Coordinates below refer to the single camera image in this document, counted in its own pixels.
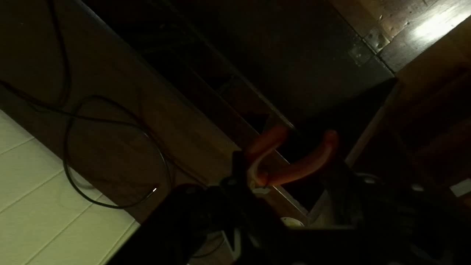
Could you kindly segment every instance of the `orange object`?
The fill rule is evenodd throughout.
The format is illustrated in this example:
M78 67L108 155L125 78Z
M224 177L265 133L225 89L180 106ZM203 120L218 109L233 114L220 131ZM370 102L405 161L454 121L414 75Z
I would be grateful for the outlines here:
M275 152L289 137L290 128L278 125L267 133L262 133L253 145L245 151L247 159L247 176L255 180L258 186L283 186L302 180L320 171L337 151L339 136L337 131L327 130L321 145L312 151L306 158L284 167L275 173L261 171L259 164L272 152Z

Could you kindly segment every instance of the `wall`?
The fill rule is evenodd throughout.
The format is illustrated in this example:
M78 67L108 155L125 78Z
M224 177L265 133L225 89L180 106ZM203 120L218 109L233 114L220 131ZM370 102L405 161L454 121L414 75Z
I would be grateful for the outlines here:
M0 264L105 264L137 227L80 198L61 159L0 111Z

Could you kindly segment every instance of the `black object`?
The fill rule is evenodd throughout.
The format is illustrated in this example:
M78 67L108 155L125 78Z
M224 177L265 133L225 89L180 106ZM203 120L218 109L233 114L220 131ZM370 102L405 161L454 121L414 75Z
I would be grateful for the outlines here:
M325 173L339 230L289 230L246 186L240 153L221 186L180 186L109 264L187 264L224 231L236 264L470 264L470 217L427 193L398 193L337 162Z

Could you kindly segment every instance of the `grout line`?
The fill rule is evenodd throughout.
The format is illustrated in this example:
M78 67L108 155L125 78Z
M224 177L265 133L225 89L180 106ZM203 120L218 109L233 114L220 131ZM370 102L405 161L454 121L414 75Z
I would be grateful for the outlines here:
M11 151L13 151L13 149L16 149L16 148L19 148L19 146L22 146L22 145L25 145L25 143L30 143L30 142L33 142L33 140L34 140L34 137L27 139L27 140L24 140L24 142L21 142L21 143L18 143L18 145L6 149L6 151L2 151L2 152L0 152L0 156L5 155L5 153L8 153L8 152L11 152Z
M52 180L55 180L56 177L59 177L63 173L63 170L55 173L53 176L47 177L43 183L37 184L36 187L33 187L31 190L28 190L25 195L22 195L21 198L18 198L15 202L12 202L11 205L5 206L3 209L0 209L0 214L11 209L12 206L15 206L16 204L19 204L21 201L24 201L25 198L28 198L31 193L34 193L36 190L38 190L40 187L46 186L47 183L50 183Z
M115 255L112 252L115 252L119 242L124 239L125 234L128 234L128 231L131 231L134 224L136 224L136 220L131 221L131 224L124 230L124 233L118 237L118 240L114 243L114 246L109 249L109 252L103 257L103 259L99 264L105 264L108 259L111 259L112 255Z
M81 211L69 224L66 224L53 239L50 239L40 251L37 251L25 264L33 262L41 252L44 252L53 242L56 242L75 221L78 221L90 208L93 204L87 205L84 211Z

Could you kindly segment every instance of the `white tile wall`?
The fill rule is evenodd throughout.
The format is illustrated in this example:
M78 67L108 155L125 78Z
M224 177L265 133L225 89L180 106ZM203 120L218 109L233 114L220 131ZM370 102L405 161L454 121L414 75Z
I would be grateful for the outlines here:
M137 227L80 198L61 159L0 111L0 264L105 264Z

